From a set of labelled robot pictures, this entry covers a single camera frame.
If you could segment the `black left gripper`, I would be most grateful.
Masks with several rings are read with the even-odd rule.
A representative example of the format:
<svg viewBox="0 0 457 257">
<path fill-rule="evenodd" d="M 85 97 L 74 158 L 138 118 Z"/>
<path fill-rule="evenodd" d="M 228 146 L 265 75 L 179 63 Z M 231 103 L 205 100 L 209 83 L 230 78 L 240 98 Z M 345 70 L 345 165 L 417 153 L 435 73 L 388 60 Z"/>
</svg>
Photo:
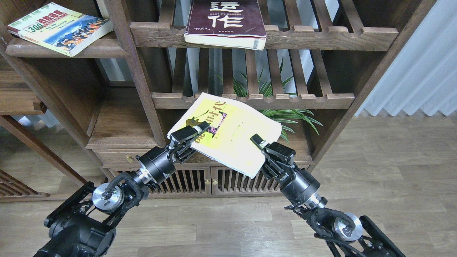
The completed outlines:
<svg viewBox="0 0 457 257">
<path fill-rule="evenodd" d="M 142 156 L 136 156 L 141 167 L 136 172 L 136 182 L 161 184 L 175 171 L 175 163 L 183 163 L 195 152 L 191 143 L 208 130 L 206 121 L 196 126 L 186 126 L 170 134 L 170 144 L 165 148 L 154 147 Z"/>
</svg>

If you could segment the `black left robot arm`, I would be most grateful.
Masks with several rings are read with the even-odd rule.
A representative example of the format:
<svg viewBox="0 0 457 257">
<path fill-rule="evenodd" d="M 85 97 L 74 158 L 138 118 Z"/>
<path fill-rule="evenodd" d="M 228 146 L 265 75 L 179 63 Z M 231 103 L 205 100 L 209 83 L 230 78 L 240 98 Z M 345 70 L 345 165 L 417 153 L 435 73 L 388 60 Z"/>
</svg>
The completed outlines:
<svg viewBox="0 0 457 257">
<path fill-rule="evenodd" d="M 122 172 L 111 182 L 95 187 L 87 182 L 44 221 L 50 241 L 36 257 L 101 257 L 106 255 L 116 226 L 131 208 L 147 199 L 151 188 L 175 173 L 193 153 L 191 143 L 208 130 L 207 122 L 186 126 L 170 135 L 164 148 L 155 147 L 137 156 L 140 168 Z"/>
</svg>

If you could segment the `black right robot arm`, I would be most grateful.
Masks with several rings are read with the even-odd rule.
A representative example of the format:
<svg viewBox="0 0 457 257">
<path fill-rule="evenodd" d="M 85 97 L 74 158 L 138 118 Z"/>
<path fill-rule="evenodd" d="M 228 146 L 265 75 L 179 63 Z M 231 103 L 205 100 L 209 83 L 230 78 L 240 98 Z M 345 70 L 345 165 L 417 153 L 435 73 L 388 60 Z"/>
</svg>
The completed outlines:
<svg viewBox="0 0 457 257">
<path fill-rule="evenodd" d="M 295 150 L 277 142 L 267 143 L 257 134 L 251 141 L 265 156 L 262 174 L 266 179 L 273 178 L 291 202 L 286 209 L 305 220 L 315 231 L 315 237 L 326 242 L 333 256 L 404 256 L 369 217 L 326 208 L 326 198 L 318 194 L 320 183 L 295 164 Z"/>
</svg>

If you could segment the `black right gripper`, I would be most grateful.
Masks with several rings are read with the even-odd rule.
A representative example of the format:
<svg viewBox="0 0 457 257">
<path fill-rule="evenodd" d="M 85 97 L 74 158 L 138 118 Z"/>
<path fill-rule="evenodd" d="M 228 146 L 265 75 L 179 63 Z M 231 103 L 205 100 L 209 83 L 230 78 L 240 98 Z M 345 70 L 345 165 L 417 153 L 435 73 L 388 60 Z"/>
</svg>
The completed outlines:
<svg viewBox="0 0 457 257">
<path fill-rule="evenodd" d="M 268 143 L 258 134 L 250 140 L 265 156 L 261 168 L 266 179 L 274 178 L 280 191 L 291 202 L 286 209 L 300 205 L 308 209 L 321 207 L 321 196 L 318 194 L 320 183 L 305 169 L 299 169 L 294 162 L 295 150 L 277 142 Z"/>
</svg>

